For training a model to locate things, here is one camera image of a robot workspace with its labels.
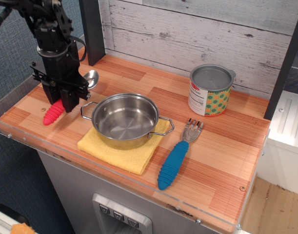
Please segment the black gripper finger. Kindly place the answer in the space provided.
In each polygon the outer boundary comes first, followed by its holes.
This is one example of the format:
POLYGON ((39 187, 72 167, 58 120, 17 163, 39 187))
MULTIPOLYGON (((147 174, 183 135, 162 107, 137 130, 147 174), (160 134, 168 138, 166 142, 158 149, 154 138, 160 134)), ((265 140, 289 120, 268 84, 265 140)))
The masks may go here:
POLYGON ((79 98, 73 91, 62 89, 60 98, 67 113, 71 112, 79 104, 79 98))
POLYGON ((56 101, 60 99, 60 91, 57 87, 49 86, 46 84, 42 84, 42 87, 50 104, 54 104, 56 101))

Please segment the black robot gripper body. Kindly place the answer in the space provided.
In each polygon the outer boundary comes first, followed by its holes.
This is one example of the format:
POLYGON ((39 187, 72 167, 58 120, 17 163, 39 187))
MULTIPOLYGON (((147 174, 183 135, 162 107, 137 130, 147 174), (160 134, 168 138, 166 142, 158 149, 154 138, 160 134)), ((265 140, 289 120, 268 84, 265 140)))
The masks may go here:
POLYGON ((88 100, 88 82, 79 74, 79 54, 77 50, 68 50, 56 56, 49 53, 42 61, 33 61, 30 67, 34 70, 34 79, 49 86, 75 92, 78 98, 88 100))

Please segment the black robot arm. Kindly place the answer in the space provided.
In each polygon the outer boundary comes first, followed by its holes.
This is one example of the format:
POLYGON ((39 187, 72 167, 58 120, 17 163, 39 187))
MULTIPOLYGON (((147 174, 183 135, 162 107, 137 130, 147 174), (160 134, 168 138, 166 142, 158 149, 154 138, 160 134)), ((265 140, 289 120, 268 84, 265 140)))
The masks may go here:
POLYGON ((88 81, 80 75, 77 43, 83 40, 71 35, 74 28, 60 0, 0 0, 4 10, 0 14, 0 26, 17 10, 37 40, 37 52, 42 60, 32 62, 33 77, 42 83, 51 104, 62 101, 66 112, 71 112, 80 99, 88 100, 88 81))

